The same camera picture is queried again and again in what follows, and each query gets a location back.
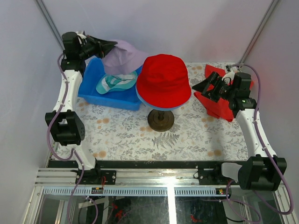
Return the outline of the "lavender hat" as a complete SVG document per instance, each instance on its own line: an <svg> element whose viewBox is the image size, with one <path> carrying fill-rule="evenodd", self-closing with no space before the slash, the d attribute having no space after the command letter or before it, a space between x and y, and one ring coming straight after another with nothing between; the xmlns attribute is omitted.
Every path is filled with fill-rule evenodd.
<svg viewBox="0 0 299 224"><path fill-rule="evenodd" d="M115 47L102 59L105 73L108 75L129 74L140 68L148 54L136 49L124 40L117 42Z"/></svg>

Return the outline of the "teal and white hat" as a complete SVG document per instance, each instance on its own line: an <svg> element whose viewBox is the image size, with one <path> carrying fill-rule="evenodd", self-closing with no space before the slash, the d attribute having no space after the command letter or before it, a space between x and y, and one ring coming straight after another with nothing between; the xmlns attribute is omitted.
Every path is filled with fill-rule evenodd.
<svg viewBox="0 0 299 224"><path fill-rule="evenodd" d="M119 75L105 74L97 83L95 89L101 95L113 91L125 91L136 84L137 77L138 74L136 71Z"/></svg>

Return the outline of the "red bucket hat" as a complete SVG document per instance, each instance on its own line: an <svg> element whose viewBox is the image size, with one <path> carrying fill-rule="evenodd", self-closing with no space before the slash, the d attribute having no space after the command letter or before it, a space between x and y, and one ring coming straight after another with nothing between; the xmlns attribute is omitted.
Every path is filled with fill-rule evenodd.
<svg viewBox="0 0 299 224"><path fill-rule="evenodd" d="M155 108L183 105L192 94L185 63L167 54L147 57L137 78L136 91L143 102Z"/></svg>

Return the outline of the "mannequin head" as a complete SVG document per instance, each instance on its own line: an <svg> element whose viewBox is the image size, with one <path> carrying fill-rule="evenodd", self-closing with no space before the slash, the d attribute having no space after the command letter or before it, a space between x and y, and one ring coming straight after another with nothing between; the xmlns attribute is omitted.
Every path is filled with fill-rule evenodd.
<svg viewBox="0 0 299 224"><path fill-rule="evenodd" d="M151 129L157 132L165 132L172 128L174 124L174 114L172 111L159 111L153 109L147 117Z"/></svg>

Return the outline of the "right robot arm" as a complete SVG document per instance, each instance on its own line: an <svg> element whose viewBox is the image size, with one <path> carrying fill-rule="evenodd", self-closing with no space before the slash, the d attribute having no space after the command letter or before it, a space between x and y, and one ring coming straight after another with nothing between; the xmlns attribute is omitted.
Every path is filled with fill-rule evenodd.
<svg viewBox="0 0 299 224"><path fill-rule="evenodd" d="M257 102L250 98L251 75L229 72L223 77L212 72L204 81L194 85L193 90L214 102L228 101L236 122L241 127L249 158L243 164L222 162L213 172L213 179L224 184L229 179L239 183L241 189L275 191L281 183L287 163L277 157L263 130Z"/></svg>

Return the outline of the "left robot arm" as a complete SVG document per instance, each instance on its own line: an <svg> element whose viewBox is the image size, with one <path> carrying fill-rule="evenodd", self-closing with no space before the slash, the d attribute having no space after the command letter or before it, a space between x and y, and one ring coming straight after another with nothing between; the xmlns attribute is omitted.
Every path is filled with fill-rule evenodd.
<svg viewBox="0 0 299 224"><path fill-rule="evenodd" d="M57 60L61 86L53 111L45 114L46 140L55 158L60 161L74 158L79 169L88 170L86 179L97 184L102 180L102 172L95 168L96 159L83 146L85 126L75 111L76 99L86 60L93 56L104 58L117 42L101 40L84 32L66 32L62 34L62 43L64 50Z"/></svg>

